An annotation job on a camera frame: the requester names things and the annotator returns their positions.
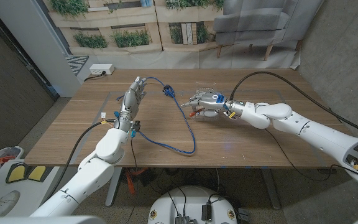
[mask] white power strip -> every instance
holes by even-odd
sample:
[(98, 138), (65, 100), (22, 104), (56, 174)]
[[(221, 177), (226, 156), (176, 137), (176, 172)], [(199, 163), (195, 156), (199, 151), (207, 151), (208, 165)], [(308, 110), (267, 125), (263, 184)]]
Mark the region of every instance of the white power strip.
[(111, 75), (114, 71), (112, 64), (93, 64), (89, 69), (92, 75), (101, 75), (103, 71), (106, 72), (106, 75)]

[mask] table top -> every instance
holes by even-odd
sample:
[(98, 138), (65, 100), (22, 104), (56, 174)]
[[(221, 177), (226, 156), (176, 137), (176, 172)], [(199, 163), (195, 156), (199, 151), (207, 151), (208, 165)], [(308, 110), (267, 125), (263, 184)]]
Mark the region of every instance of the table top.
[[(255, 71), (258, 70), (115, 70), (113, 75), (87, 81), (29, 152), (25, 162), (30, 166), (63, 166), (82, 132), (91, 124), (101, 121), (100, 112), (106, 112), (107, 118), (113, 118), (114, 111), (119, 111), (120, 102), (116, 101), (116, 98), (124, 94), (137, 76), (156, 77), (164, 84), (171, 85), (178, 103), (182, 104), (188, 101), (198, 88), (213, 88), (229, 96), (242, 77)], [(298, 72), (290, 69), (267, 71), (287, 78), (324, 104)], [(135, 118), (140, 121), (140, 130), (154, 141), (192, 151), (191, 134), (174, 100), (162, 93), (162, 86), (157, 81), (149, 79), (147, 83), (147, 94)], [(314, 105), (285, 82), (270, 75), (250, 77), (237, 89), (234, 98), (253, 103), (287, 103), (293, 111), (306, 118), (349, 134), (335, 117)], [(187, 116), (192, 112), (190, 107), (183, 110)], [(196, 152), (192, 156), (155, 145), (137, 134), (133, 145), (138, 167), (291, 167), (266, 130), (221, 115), (217, 121), (194, 121), (188, 117), (196, 138)], [(74, 153), (74, 165), (78, 165), (94, 150), (109, 128), (108, 125), (99, 125), (83, 138)], [(336, 163), (297, 136), (277, 131), (272, 125), (268, 130), (277, 138), (296, 167), (329, 167)], [(125, 156), (117, 166), (134, 167), (130, 142), (122, 148), (125, 150)]]

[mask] table leg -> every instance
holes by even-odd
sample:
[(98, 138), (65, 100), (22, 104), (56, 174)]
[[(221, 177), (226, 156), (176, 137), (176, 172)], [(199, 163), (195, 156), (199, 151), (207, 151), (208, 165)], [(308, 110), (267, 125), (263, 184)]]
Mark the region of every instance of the table leg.
[(114, 173), (112, 174), (109, 192), (106, 197), (106, 206), (110, 207), (112, 205), (112, 201), (117, 191), (117, 187), (119, 184), (119, 176), (121, 175), (122, 167), (115, 167)]
[(270, 198), (270, 202), (272, 203), (273, 209), (274, 210), (281, 209), (280, 199), (278, 198), (276, 186), (274, 184), (272, 170), (262, 169), (262, 176), (264, 177), (267, 193)]

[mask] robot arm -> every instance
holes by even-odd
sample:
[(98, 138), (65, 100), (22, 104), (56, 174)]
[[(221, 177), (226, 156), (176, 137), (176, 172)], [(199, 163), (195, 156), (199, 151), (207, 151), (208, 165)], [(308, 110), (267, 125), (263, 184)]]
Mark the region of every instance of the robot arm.
[(115, 128), (109, 129), (96, 149), (81, 161), (74, 177), (31, 217), (71, 215), (87, 196), (110, 180), (114, 172), (113, 165), (124, 157), (121, 145), (126, 144), (130, 130), (140, 127), (139, 122), (133, 122), (133, 119), (145, 95), (144, 86), (146, 78), (137, 77), (124, 95), (119, 117), (114, 123)]
[[(217, 114), (219, 110), (223, 110), (230, 119), (240, 118), (259, 129), (269, 127), (272, 122), (275, 129), (299, 136), (315, 148), (329, 154), (341, 166), (358, 173), (358, 138), (305, 118), (284, 103), (243, 103), (229, 101), (218, 92), (200, 92), (182, 106), (192, 106), (193, 111), (199, 111), (203, 116), (215, 116), (210, 111)], [(346, 172), (358, 181), (357, 174), (348, 170)]]

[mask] gray wall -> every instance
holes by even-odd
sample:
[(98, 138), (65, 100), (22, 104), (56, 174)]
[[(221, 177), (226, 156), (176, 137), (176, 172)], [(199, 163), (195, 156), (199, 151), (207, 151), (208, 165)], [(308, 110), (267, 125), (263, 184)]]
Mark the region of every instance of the gray wall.
[(0, 0), (0, 18), (60, 96), (81, 86), (33, 0)]
[(303, 40), (299, 72), (334, 112), (358, 124), (358, 1), (325, 0)]

